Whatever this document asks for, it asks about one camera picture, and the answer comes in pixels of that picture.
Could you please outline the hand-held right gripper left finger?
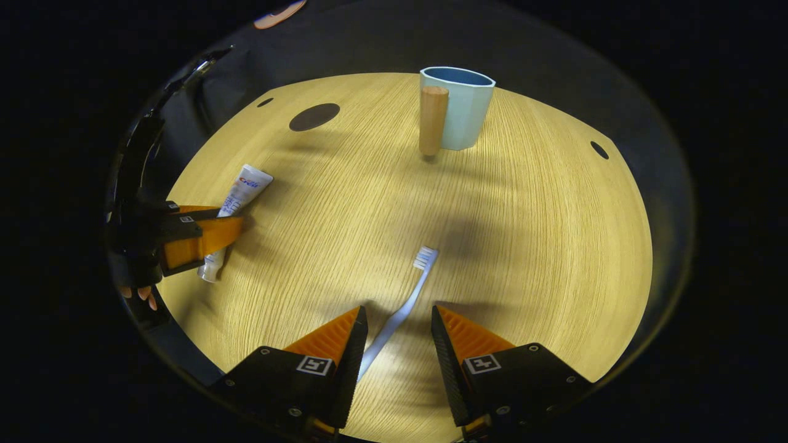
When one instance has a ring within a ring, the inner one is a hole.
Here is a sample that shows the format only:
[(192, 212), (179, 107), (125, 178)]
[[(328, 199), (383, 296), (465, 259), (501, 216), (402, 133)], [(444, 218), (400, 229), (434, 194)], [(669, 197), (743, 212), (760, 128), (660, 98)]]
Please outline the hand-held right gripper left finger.
[(336, 441), (347, 425), (367, 337), (357, 306), (285, 348), (261, 346), (209, 387), (290, 441)]

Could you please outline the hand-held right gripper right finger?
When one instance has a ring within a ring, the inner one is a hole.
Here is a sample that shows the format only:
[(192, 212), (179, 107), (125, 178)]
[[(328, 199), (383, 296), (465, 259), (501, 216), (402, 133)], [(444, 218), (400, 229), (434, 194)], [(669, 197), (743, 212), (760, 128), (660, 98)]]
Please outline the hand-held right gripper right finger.
[(464, 441), (523, 441), (593, 391), (543, 344), (514, 345), (444, 306), (432, 308), (431, 334)]

